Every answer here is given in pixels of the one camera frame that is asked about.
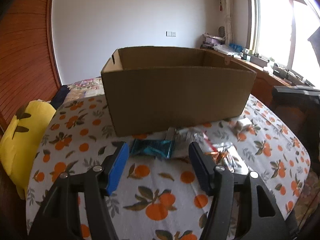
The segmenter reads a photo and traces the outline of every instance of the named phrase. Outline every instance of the table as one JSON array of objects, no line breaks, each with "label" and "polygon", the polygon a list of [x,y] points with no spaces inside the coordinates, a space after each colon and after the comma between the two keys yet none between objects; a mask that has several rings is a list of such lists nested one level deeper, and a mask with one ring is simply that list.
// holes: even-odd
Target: table
[{"label": "table", "polygon": [[[254,126],[237,137],[230,125],[248,117]],[[213,143],[231,141],[247,165],[257,171],[286,218],[294,207],[309,172],[310,158],[295,135],[265,105],[250,95],[240,117],[198,126]],[[115,138],[104,95],[63,104],[51,120],[38,148],[27,192],[28,231],[58,175],[78,174],[113,154],[115,140],[164,138],[164,132]],[[118,189],[106,198],[119,239],[198,239],[212,202],[200,189],[187,151],[178,159],[130,157]],[[84,195],[79,194],[81,230],[91,239]],[[229,239],[236,229],[235,198]]]}]

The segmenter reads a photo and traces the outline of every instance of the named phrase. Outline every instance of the silver bolt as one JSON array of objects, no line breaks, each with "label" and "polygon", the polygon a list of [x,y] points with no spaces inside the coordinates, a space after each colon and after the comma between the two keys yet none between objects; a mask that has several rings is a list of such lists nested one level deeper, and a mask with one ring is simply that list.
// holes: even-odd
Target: silver bolt
[{"label": "silver bolt", "polygon": [[100,165],[96,165],[93,167],[93,171],[95,171],[95,172],[102,171],[102,167]]},{"label": "silver bolt", "polygon": [[257,172],[255,172],[255,171],[251,171],[251,172],[250,172],[250,176],[251,176],[252,178],[256,179],[257,177],[259,177],[259,174],[258,174]]},{"label": "silver bolt", "polygon": [[68,173],[66,173],[66,172],[63,172],[60,174],[61,179],[66,179],[67,177],[68,177]]},{"label": "silver bolt", "polygon": [[217,165],[216,166],[216,171],[224,171],[226,168],[223,167],[222,165]]}]

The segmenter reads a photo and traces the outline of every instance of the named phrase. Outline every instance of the beige curtain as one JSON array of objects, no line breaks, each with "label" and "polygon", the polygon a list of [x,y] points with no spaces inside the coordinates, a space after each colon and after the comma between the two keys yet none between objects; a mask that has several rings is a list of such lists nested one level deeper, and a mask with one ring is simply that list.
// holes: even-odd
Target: beige curtain
[{"label": "beige curtain", "polygon": [[231,25],[232,17],[232,0],[220,0],[222,5],[223,17],[224,17],[224,31],[226,34],[226,44],[229,45],[233,42],[233,32]]}]

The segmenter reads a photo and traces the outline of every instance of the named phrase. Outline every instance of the tablecloth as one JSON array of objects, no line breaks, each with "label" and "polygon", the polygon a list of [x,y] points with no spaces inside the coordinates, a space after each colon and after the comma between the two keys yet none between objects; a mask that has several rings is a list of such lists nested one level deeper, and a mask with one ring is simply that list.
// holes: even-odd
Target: tablecloth
[{"label": "tablecloth", "polygon": [[[253,127],[235,136],[230,125],[248,117]],[[309,172],[310,158],[300,141],[265,105],[250,95],[240,117],[205,123],[198,128],[213,143],[231,141],[247,165],[257,171],[286,218]],[[27,192],[27,229],[58,175],[87,171],[113,154],[111,142],[134,138],[164,138],[164,132],[115,138],[104,95],[63,104],[38,148]],[[159,160],[130,157],[117,190],[106,197],[119,239],[198,239],[212,202],[200,189],[187,157]],[[90,239],[84,195],[78,198],[81,230]],[[236,228],[235,197],[229,239]]]}]

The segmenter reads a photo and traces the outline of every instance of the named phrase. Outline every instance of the window pane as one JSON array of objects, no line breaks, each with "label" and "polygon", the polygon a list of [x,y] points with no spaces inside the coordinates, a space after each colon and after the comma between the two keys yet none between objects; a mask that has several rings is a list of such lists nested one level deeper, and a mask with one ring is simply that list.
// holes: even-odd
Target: window pane
[{"label": "window pane", "polygon": [[258,52],[286,66],[292,32],[292,6],[289,0],[260,0]]},{"label": "window pane", "polygon": [[308,38],[319,28],[320,22],[309,6],[293,2],[297,39],[292,70],[320,88],[320,67]]}]

